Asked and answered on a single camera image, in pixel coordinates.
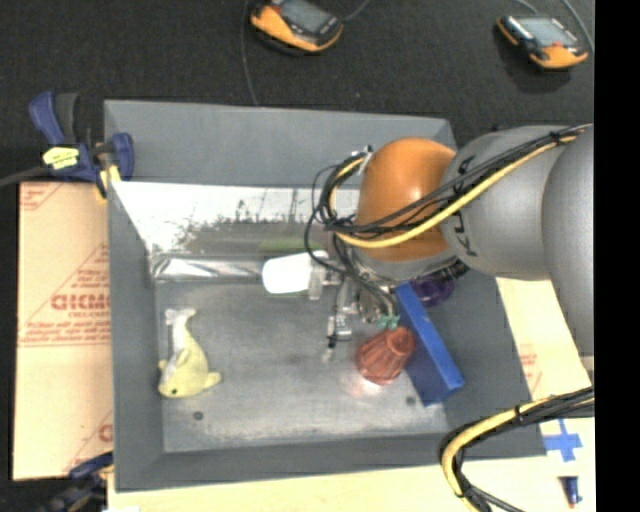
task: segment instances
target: black cable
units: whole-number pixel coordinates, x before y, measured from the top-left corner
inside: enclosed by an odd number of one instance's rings
[[[523,512],[521,509],[514,507],[513,505],[510,505],[509,503],[506,503],[471,484],[462,472],[462,465],[464,463],[466,450],[479,442],[501,435],[509,430],[526,427],[534,423],[537,424],[549,420],[565,418],[571,416],[576,411],[593,408],[594,405],[595,390],[593,386],[589,386],[571,393],[551,397],[546,401],[535,404],[529,408],[525,408],[523,411],[520,410],[519,406],[516,406],[514,408],[515,417],[511,421],[505,421],[505,423],[498,427],[492,428],[491,430],[470,439],[453,456],[451,469],[458,486],[462,490],[462,495],[460,497],[469,500],[469,502],[480,512],[491,511],[491,504],[500,507],[507,512]],[[457,438],[458,435],[470,428],[473,428],[483,420],[484,418],[468,423],[448,433],[443,438],[439,446],[438,452],[440,460],[442,460],[443,454],[447,450],[449,444]]]
[[[251,80],[251,72],[249,71],[249,63],[247,61],[247,49],[245,47],[245,25],[248,23],[247,20],[249,18],[250,1],[251,0],[245,0],[242,7],[242,22],[240,24],[240,53],[242,58],[242,69],[244,70],[244,76],[247,82],[247,88],[249,89],[249,94],[251,95],[251,101],[254,106],[259,107],[260,104],[258,102],[258,98],[253,90],[253,81]]]
[[[417,201],[381,218],[374,222],[364,224],[364,225],[354,225],[351,223],[351,219],[338,218],[336,213],[331,210],[329,207],[329,198],[334,194],[335,189],[344,183],[349,177],[351,177],[355,172],[359,170],[358,167],[354,167],[350,169],[348,172],[344,174],[340,174],[342,169],[345,169],[347,165],[350,165],[353,162],[352,157],[346,160],[341,167],[337,168],[332,175],[327,179],[325,185],[322,190],[321,198],[320,198],[320,210],[319,213],[321,215],[322,222],[325,224],[325,227],[337,233],[350,234],[353,236],[357,236],[363,240],[369,240],[371,238],[379,237],[382,234],[389,232],[397,232],[406,230],[412,227],[409,220],[415,218],[415,210],[421,209],[423,207],[432,206],[437,203],[443,203],[443,206],[436,210],[433,214],[421,219],[420,223],[426,222],[429,219],[433,218],[435,215],[441,211],[442,208],[445,208],[449,204],[456,201],[459,197],[463,196],[473,187],[477,186],[483,180],[488,179],[490,176],[498,172],[504,166],[526,156],[526,154],[531,153],[537,148],[544,146],[550,142],[557,142],[561,138],[577,134],[581,130],[583,130],[588,125],[579,125],[572,126],[568,128],[564,128],[562,130],[550,132],[541,137],[538,137],[531,141],[526,141],[515,148],[511,148],[507,151],[504,151],[489,160],[479,164],[476,167],[473,167],[467,170],[465,173],[461,173],[455,178],[449,180],[447,183],[444,183],[436,190],[430,192],[429,194],[423,196]],[[403,215],[407,215],[409,213],[414,212],[414,215],[410,216],[409,219],[405,219],[403,222],[391,225],[391,226],[383,226],[383,224],[391,223],[397,220],[399,217]]]
[[[350,21],[352,21],[356,16],[358,16],[358,14],[362,12],[362,10],[369,4],[369,2],[371,2],[371,0],[364,0],[351,14],[344,16],[342,18],[342,21],[344,23],[349,23]]]
[[[24,171],[19,171],[14,174],[10,174],[9,176],[0,178],[0,188],[6,187],[8,185],[14,185],[21,181],[29,180],[32,178],[43,178],[48,175],[48,169],[44,167],[32,167],[31,169],[25,169]]]

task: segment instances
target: gray tray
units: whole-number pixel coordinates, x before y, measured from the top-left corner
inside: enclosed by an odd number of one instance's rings
[[[345,145],[374,138],[380,143],[410,132],[427,138],[450,134],[445,121],[409,116],[247,107],[236,115],[237,108],[152,102],[107,107],[107,126],[130,131],[136,140],[139,181],[272,186],[287,185],[289,176],[291,185],[309,185],[315,171],[298,172],[305,152],[315,155],[309,168],[317,170],[327,160],[343,158]],[[299,130],[309,120],[317,123]],[[351,140],[338,143],[334,135],[345,135],[324,128],[342,126],[345,120]],[[219,135],[223,121],[243,128],[241,133],[234,125],[234,135],[227,139],[235,141],[234,147],[245,145],[240,139],[258,140],[264,124],[274,127],[276,137],[287,134],[288,153],[279,153],[286,158],[274,157],[273,146],[260,143],[253,146],[255,154],[236,154],[238,167],[227,172],[223,160],[231,162],[231,157],[224,141],[210,138],[211,130]],[[267,138],[273,143],[272,136]],[[226,156],[213,164],[207,161],[204,172],[208,156],[192,149],[212,140],[217,151],[210,153]],[[265,151],[271,151],[269,158]],[[169,158],[173,152],[181,155],[179,168]],[[242,167],[254,159],[262,159],[262,169]],[[256,282],[154,280],[149,240],[132,220],[135,209],[135,201],[123,204],[117,189],[111,191],[115,484],[120,491],[436,464],[438,444],[451,428],[529,399],[496,283],[489,276],[468,273],[448,301],[429,310],[466,385],[445,403],[423,408],[405,375],[377,393],[359,378],[353,351],[371,334],[370,326],[357,326],[356,339],[341,344],[333,362],[320,361],[329,294],[311,303],[303,297],[265,296]],[[172,401],[156,391],[158,359],[167,355],[162,313],[167,306],[183,305],[198,310],[192,319],[194,335],[224,380],[202,395]],[[530,427],[478,445],[469,455],[542,453],[539,432]]]

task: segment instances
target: black carpet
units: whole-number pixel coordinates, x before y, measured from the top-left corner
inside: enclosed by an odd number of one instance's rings
[[[317,3],[346,15],[361,1]],[[595,0],[529,3],[585,43],[581,27],[595,39]],[[515,0],[373,0],[336,47],[301,58],[258,42],[243,23],[244,9],[243,0],[3,2],[0,177],[38,164],[44,141],[27,105],[45,90],[80,93],[77,127],[90,127],[95,139],[105,98],[441,117],[458,146],[494,127],[594,121],[595,57],[569,72],[537,72],[494,30],[498,16],[528,12]],[[22,512],[66,482],[10,481],[15,187],[0,189],[0,214],[0,511]]]

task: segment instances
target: blue block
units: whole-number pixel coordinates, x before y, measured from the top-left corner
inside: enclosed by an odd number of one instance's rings
[[[411,284],[398,286],[395,295],[400,313],[399,324],[411,329],[417,342],[405,370],[423,405],[441,402],[464,385],[464,378]]]

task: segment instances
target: blue clamp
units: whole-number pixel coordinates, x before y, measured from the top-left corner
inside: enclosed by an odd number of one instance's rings
[[[46,91],[29,103],[29,115],[52,148],[43,156],[49,173],[64,181],[89,181],[95,183],[106,196],[106,183],[102,178],[102,165],[98,156],[110,154],[111,162],[118,167],[120,179],[128,181],[133,176],[133,140],[128,133],[116,133],[105,144],[90,147],[79,143],[74,133],[74,111],[77,94],[55,95]]]

